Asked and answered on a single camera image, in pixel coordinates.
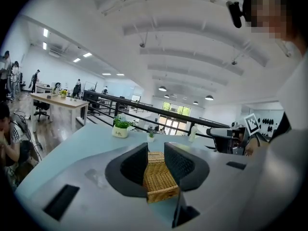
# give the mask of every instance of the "potted plant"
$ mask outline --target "potted plant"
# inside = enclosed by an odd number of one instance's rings
[[[61,95],[61,98],[66,98],[67,91],[66,90],[60,91],[60,95]]]
[[[133,122],[124,121],[122,117],[116,116],[114,118],[114,127],[112,128],[112,135],[119,138],[126,138],[128,136],[127,128],[133,126]]]
[[[149,132],[149,135],[147,136],[146,139],[147,139],[147,141],[148,141],[149,143],[153,142],[154,139],[155,139],[154,133],[153,133],[153,132]]]

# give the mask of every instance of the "wicker basket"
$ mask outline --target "wicker basket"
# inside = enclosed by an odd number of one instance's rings
[[[159,202],[179,194],[179,187],[165,165],[164,154],[148,153],[149,163],[143,177],[143,186],[148,191],[148,203]]]

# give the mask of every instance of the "white flower pot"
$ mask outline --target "white flower pot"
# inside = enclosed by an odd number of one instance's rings
[[[114,126],[112,128],[112,135],[124,139],[128,136],[127,128],[117,128],[116,126]]]
[[[155,137],[151,138],[150,136],[147,136],[146,139],[149,143],[151,143],[154,141]]]

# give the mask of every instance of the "air conditioner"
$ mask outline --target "air conditioner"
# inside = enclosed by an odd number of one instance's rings
[[[49,55],[50,56],[54,56],[54,57],[56,57],[56,58],[60,58],[60,56],[61,56],[61,53],[60,52],[58,52],[58,49],[50,49],[49,50]]]

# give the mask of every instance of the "light blue table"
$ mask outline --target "light blue table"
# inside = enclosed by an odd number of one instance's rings
[[[70,138],[52,150],[22,181],[15,194],[29,198],[40,186],[56,176],[72,163],[82,158],[114,150],[123,146],[147,142],[147,133],[129,131],[125,139],[111,135],[112,128],[97,124],[87,124],[75,132]],[[188,141],[188,136],[172,136],[156,134],[155,141],[148,143],[151,152],[164,152],[165,142],[177,142],[195,148],[209,150],[205,147],[203,138],[196,138],[193,143]],[[164,208],[162,204],[151,204],[153,209],[163,210],[163,219],[172,220],[177,199],[173,198]]]

